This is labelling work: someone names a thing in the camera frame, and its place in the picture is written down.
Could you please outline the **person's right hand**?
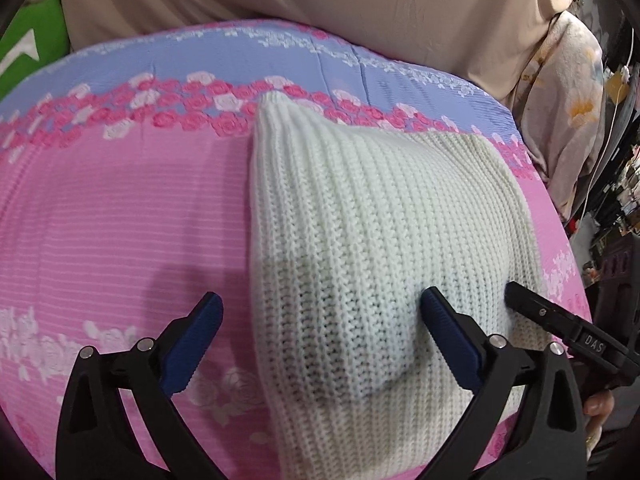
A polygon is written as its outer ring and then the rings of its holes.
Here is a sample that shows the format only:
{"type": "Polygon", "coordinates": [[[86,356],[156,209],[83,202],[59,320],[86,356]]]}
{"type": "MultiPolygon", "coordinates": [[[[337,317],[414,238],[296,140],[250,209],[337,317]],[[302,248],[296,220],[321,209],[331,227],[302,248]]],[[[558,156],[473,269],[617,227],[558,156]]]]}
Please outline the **person's right hand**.
{"type": "Polygon", "coordinates": [[[603,391],[590,396],[582,410],[589,417],[586,425],[587,450],[592,451],[598,444],[602,428],[614,410],[615,399],[611,391],[603,391]]]}

